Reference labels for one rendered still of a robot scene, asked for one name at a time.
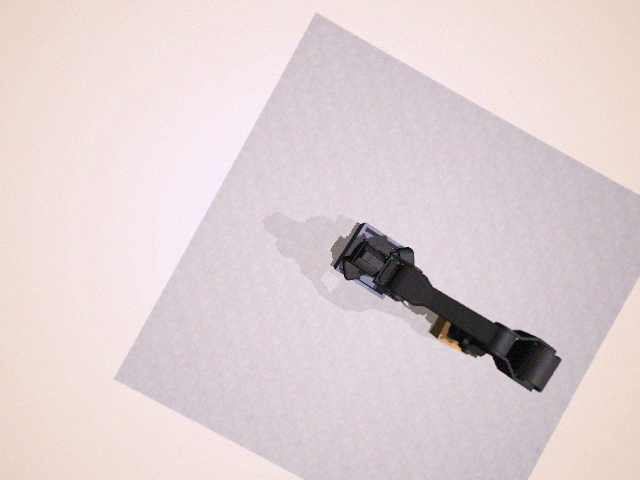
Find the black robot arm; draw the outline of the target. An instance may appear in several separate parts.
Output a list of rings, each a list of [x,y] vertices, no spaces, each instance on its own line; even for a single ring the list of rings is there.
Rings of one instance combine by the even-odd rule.
[[[494,323],[434,288],[422,270],[390,255],[385,235],[363,239],[349,261],[370,277],[376,276],[372,282],[377,289],[394,301],[425,306],[450,322],[446,337],[458,341],[464,354],[492,356],[499,371],[531,392],[535,389],[541,393],[562,361],[542,339]],[[398,266],[398,262],[404,265]]]

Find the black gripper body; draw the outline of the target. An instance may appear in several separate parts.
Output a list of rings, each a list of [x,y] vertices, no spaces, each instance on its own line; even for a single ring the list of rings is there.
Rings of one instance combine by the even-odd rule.
[[[399,248],[397,249],[398,252],[391,252],[392,254],[404,259],[405,261],[415,265],[414,263],[414,251],[410,248],[410,247],[404,247],[404,248]],[[391,255],[390,253],[390,255]],[[342,263],[343,263],[343,272],[344,272],[344,278],[349,281],[349,280],[356,280],[356,279],[360,279],[361,276],[366,275],[365,272],[363,272],[361,269],[359,269],[358,267],[356,267],[355,265],[353,265],[350,261],[349,261],[350,256],[344,256],[342,258]]]

